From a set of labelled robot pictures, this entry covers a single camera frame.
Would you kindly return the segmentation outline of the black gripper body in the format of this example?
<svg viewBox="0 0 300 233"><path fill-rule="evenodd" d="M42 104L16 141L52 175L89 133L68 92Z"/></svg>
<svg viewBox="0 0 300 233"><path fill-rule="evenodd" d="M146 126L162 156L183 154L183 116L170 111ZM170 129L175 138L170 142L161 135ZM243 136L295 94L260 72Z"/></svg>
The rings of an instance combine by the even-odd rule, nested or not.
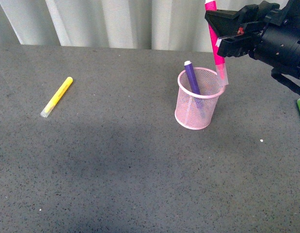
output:
<svg viewBox="0 0 300 233"><path fill-rule="evenodd" d="M249 55L300 80L300 0L283 9L267 1L244 6L236 13L236 41L236 57Z"/></svg>

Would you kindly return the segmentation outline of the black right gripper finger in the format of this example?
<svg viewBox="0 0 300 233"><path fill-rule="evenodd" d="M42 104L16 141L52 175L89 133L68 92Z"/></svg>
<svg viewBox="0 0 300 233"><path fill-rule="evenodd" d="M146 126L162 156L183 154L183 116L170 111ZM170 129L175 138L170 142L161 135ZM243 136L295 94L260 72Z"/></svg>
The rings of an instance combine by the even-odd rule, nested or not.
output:
<svg viewBox="0 0 300 233"><path fill-rule="evenodd" d="M251 58L254 58L254 49L257 42L258 35L255 33L219 37L216 54L220 57L241 57L248 54Z"/></svg>

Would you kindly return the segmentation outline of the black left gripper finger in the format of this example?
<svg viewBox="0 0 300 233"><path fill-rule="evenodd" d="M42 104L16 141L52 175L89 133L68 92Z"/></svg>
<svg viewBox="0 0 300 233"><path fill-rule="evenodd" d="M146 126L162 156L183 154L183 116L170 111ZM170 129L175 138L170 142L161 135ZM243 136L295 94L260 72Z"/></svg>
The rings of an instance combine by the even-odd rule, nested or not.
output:
<svg viewBox="0 0 300 233"><path fill-rule="evenodd" d="M241 9L239 11L206 10L205 19L218 38L243 35L244 30L241 24L247 18L247 11L247 9Z"/></svg>

